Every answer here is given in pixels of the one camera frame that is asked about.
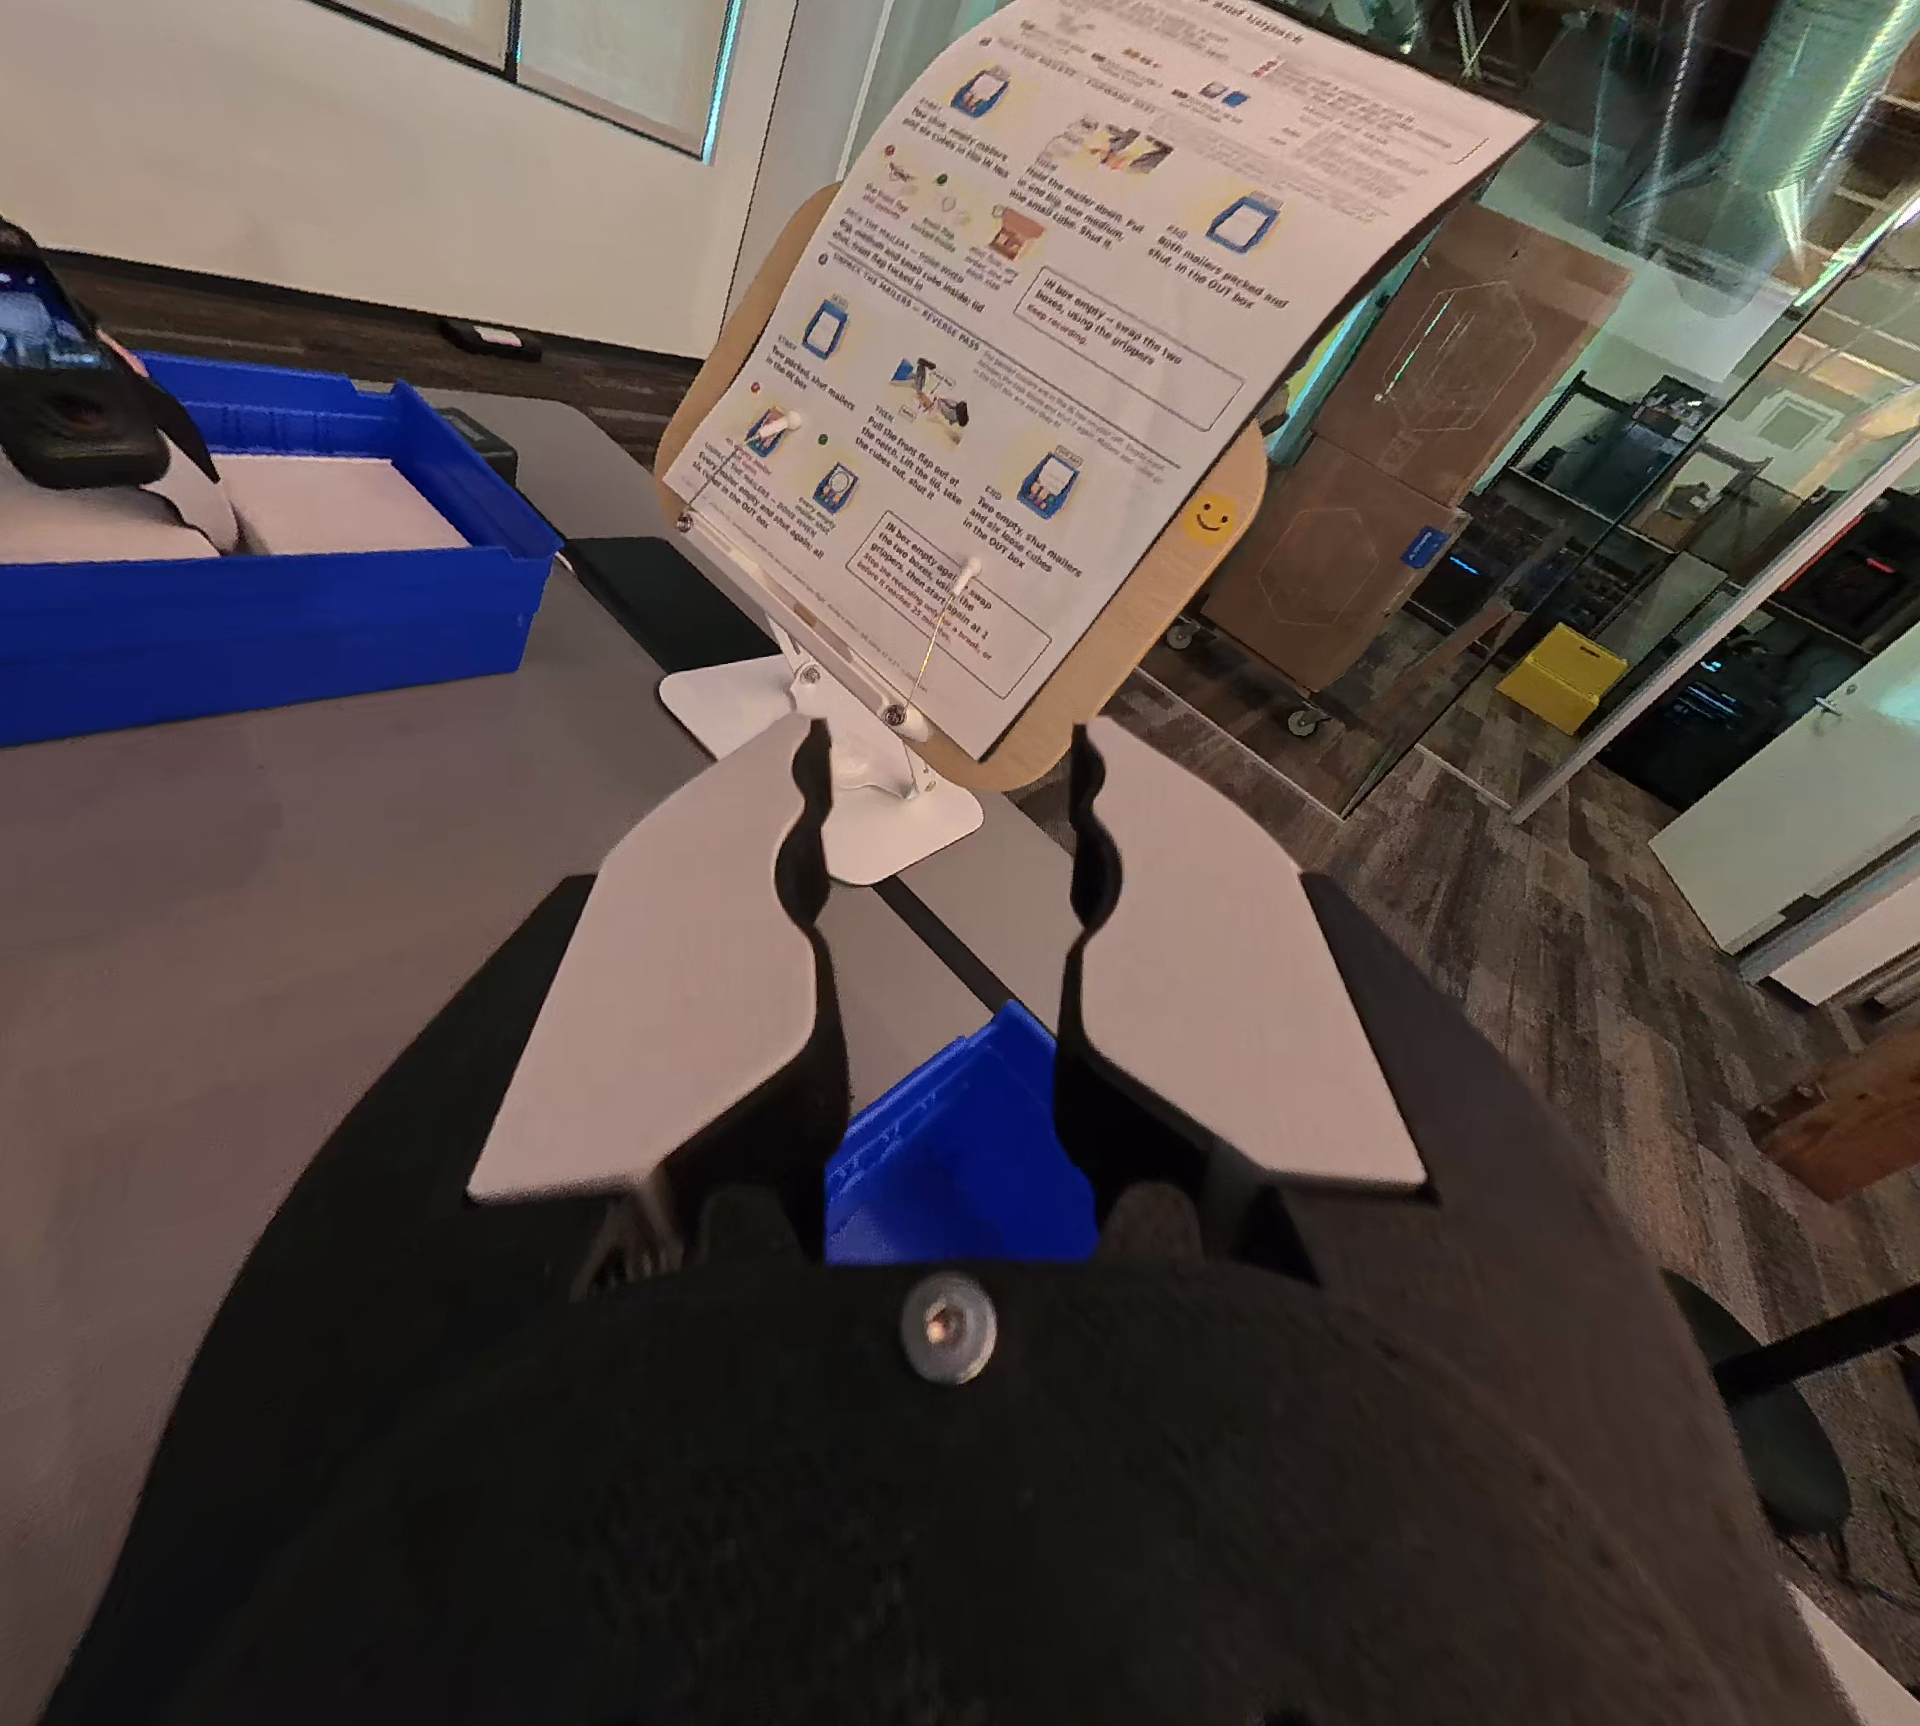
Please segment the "wooden pillar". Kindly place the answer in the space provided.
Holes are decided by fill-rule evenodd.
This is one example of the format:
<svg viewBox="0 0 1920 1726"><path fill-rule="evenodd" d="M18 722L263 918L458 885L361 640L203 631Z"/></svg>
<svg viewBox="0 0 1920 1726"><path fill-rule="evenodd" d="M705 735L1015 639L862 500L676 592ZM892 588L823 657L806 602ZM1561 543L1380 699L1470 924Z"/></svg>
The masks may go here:
<svg viewBox="0 0 1920 1726"><path fill-rule="evenodd" d="M1888 1030L1864 1050L1810 1073L1754 1110L1745 1132L1821 1203L1918 1169L1918 1024Z"/></svg>

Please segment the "black device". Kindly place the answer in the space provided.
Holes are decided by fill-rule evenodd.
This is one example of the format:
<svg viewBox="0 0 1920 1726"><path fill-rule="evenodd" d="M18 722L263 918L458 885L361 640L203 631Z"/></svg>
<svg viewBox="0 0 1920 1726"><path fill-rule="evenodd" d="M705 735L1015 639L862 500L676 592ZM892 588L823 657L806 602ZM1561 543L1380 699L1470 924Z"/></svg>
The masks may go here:
<svg viewBox="0 0 1920 1726"><path fill-rule="evenodd" d="M498 436L490 427L485 427L480 417L454 405L438 405L435 414L458 436L462 436L462 442L490 467L498 482L504 482L508 487L521 487L521 451L504 436Z"/></svg>

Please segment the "large brown cardboard box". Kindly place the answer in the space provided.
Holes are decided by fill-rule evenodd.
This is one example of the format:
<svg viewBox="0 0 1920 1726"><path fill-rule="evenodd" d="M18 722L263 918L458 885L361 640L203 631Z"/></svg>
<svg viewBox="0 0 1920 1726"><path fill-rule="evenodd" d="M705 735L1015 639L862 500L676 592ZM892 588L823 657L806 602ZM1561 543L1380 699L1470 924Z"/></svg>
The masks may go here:
<svg viewBox="0 0 1920 1726"><path fill-rule="evenodd" d="M1607 255L1459 201L1317 409L1315 441L1458 507L1632 284Z"/></svg>
<svg viewBox="0 0 1920 1726"><path fill-rule="evenodd" d="M1191 601L1204 631L1262 658L1294 694L1303 735L1359 715L1342 680L1463 531L1463 500L1500 445L1417 445L1406 467L1309 432L1269 471L1262 509Z"/></svg>

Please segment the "silver ventilation duct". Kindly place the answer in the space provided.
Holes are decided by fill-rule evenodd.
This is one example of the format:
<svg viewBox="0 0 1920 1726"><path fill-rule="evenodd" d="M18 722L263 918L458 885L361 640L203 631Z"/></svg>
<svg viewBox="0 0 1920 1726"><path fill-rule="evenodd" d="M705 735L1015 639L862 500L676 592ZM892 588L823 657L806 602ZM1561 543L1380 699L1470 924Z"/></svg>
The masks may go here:
<svg viewBox="0 0 1920 1726"><path fill-rule="evenodd" d="M1716 146L1646 188L1646 252L1763 277L1801 248L1913 35L1918 0L1778 0Z"/></svg>

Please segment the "white door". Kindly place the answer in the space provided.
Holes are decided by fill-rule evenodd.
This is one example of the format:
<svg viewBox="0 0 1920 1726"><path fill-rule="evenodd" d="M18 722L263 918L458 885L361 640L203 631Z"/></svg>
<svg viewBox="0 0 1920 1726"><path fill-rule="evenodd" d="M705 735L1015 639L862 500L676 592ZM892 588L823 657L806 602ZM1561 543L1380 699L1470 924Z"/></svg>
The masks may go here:
<svg viewBox="0 0 1920 1726"><path fill-rule="evenodd" d="M1918 836L1918 631L1838 685L1651 853L1720 952L1745 952Z"/></svg>

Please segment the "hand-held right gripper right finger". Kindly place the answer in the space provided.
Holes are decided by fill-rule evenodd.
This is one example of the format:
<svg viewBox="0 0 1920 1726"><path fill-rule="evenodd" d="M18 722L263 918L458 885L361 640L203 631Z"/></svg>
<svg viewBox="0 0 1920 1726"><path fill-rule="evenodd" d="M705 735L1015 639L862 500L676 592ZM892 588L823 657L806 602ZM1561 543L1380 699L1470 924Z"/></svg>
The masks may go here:
<svg viewBox="0 0 1920 1726"><path fill-rule="evenodd" d="M1053 1125L1097 1219L1171 1184L1204 1234L1289 1190L1416 1196L1430 1165L1300 866L1115 718L1072 731Z"/></svg>

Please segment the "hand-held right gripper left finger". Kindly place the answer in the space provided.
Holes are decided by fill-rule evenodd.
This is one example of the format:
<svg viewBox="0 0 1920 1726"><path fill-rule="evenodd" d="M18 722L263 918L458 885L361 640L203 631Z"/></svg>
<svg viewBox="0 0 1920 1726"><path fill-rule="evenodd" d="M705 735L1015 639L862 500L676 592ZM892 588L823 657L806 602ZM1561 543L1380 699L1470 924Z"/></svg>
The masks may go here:
<svg viewBox="0 0 1920 1726"><path fill-rule="evenodd" d="M828 730L777 718L593 876L467 1179L474 1203L625 1193L686 1240L731 1184L823 1254L849 1057L818 918Z"/></svg>

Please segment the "blue plastic bin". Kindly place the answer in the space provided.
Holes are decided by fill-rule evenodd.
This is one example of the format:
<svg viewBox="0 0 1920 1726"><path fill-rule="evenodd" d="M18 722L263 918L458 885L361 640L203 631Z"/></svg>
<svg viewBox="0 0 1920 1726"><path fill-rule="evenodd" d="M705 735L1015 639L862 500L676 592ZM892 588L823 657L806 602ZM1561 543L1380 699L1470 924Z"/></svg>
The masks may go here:
<svg viewBox="0 0 1920 1726"><path fill-rule="evenodd" d="M1053 1032L1010 1000L849 1116L827 1179L823 1260L1091 1260L1097 1218L1053 1125L1053 1062Z"/></svg>
<svg viewBox="0 0 1920 1726"><path fill-rule="evenodd" d="M515 673L562 535L414 388L151 352L221 471L388 471L450 543L4 565L4 746Z"/></svg>

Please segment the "yellow plastic bin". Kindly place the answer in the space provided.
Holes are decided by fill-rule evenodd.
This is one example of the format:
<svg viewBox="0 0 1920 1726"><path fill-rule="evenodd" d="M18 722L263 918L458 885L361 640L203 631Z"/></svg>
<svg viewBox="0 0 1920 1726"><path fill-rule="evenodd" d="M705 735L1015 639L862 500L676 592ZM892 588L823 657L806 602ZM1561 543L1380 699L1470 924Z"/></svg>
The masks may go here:
<svg viewBox="0 0 1920 1726"><path fill-rule="evenodd" d="M1496 688L1561 735L1578 735L1601 701L1625 680L1627 658L1572 625L1553 625Z"/></svg>

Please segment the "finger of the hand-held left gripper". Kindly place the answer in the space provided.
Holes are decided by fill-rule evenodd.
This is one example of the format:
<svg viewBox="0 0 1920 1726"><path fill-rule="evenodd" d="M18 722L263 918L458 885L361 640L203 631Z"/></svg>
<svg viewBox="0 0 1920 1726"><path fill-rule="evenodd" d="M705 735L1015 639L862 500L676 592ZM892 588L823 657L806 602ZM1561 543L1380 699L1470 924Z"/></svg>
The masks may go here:
<svg viewBox="0 0 1920 1726"><path fill-rule="evenodd" d="M141 492L177 513L177 521L206 537L215 554L245 552L245 527L221 474L200 465L185 445L164 442L164 471Z"/></svg>

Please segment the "printed instruction sheet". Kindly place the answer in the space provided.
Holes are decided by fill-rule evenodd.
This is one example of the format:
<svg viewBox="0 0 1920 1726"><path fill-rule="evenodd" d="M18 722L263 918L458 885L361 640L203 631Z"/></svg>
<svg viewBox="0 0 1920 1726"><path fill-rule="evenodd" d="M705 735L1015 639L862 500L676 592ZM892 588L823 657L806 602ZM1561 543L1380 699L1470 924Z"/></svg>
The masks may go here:
<svg viewBox="0 0 1920 1726"><path fill-rule="evenodd" d="M1010 0L659 451L674 515L991 761L1287 374L1535 131L1280 0Z"/></svg>

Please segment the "black equipment cabinet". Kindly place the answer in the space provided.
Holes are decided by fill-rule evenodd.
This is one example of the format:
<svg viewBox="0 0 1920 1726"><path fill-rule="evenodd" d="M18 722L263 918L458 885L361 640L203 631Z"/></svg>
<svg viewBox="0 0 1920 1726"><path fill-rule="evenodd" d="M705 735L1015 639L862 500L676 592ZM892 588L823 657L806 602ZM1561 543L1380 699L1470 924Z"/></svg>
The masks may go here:
<svg viewBox="0 0 1920 1726"><path fill-rule="evenodd" d="M1690 808L1913 625L1918 494L1884 492L1662 692L1601 765L1662 804Z"/></svg>

